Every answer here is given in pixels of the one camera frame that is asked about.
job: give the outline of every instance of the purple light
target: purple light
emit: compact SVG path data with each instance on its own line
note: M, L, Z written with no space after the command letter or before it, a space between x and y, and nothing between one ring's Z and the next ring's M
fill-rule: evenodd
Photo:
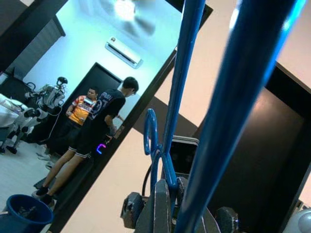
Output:
M99 146L97 147L96 151L99 153L99 154L102 154L102 152L100 151L101 148L106 148L106 145L105 144L99 144Z

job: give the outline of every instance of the man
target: man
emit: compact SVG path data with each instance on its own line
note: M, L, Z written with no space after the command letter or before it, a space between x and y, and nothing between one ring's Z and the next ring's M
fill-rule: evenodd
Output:
M80 128L82 127L88 114L96 104L96 98L98 96L98 88L92 86L89 88L86 96L79 96L66 111L68 120L62 125L57 138L50 140L47 143L47 147L51 150L60 149L62 152L64 148L68 148L68 145L76 138Z
M136 94L137 91L138 82L135 78L128 77L124 80L120 90L107 90L98 97L78 136L50 170L42 187L33 193L34 197L40 198L50 207L54 205L52 196L68 180L76 167L89 156L106 133L110 131L112 135L116 132L113 118L118 115L119 110L125 104L125 98ZM58 174L64 164L67 164L66 168ZM48 187L57 174L57 179L49 190Z

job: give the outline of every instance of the hair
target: hair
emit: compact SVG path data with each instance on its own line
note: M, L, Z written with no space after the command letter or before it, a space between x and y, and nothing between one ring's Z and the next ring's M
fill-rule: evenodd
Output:
M98 94L99 90L97 86L91 86L89 89L92 89L95 91L95 94Z
M138 86L138 82L135 78L133 77L127 77L124 81L123 81L123 88L128 89L128 88L133 88L134 92L136 93L139 89Z

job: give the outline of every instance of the ceiling fan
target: ceiling fan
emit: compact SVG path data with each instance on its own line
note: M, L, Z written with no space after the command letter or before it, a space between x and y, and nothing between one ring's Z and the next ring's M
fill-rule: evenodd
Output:
M155 32L155 25L138 12L148 8L154 0L100 0L102 8L110 15L122 20L123 28L134 36L139 36L139 31L147 35Z

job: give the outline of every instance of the black shorts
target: black shorts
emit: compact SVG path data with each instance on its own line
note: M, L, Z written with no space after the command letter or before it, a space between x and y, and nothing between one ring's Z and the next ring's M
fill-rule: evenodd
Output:
M84 125L75 140L70 144L69 150L76 152L76 155L82 158L87 158L101 142L105 133Z

